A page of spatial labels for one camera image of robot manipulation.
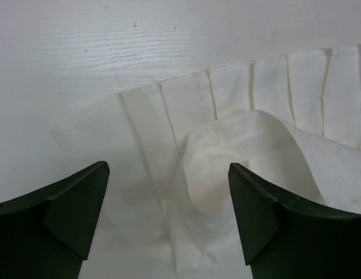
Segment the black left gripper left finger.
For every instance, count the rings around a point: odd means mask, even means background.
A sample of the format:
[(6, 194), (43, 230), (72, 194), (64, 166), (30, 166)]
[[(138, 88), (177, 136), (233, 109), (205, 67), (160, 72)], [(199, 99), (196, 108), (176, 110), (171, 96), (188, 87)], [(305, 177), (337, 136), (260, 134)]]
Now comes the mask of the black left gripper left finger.
[(99, 161), (0, 203), (0, 278), (78, 278), (108, 178), (108, 164)]

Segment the white pleated skirt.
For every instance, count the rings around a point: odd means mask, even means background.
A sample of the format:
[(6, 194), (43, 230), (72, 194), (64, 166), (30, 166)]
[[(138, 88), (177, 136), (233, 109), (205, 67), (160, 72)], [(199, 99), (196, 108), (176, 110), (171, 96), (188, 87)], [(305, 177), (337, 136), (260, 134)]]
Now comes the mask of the white pleated skirt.
[(52, 132), (68, 168), (110, 167), (95, 254), (139, 278), (233, 278), (231, 163), (361, 213), (361, 45), (217, 67), (122, 92)]

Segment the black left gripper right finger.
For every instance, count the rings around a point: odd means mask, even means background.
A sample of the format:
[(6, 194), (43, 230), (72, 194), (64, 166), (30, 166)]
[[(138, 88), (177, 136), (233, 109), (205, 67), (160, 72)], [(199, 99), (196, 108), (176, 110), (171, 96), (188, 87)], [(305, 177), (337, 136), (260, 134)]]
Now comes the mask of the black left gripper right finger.
[(361, 214), (310, 201), (238, 163), (228, 182), (254, 278), (361, 278)]

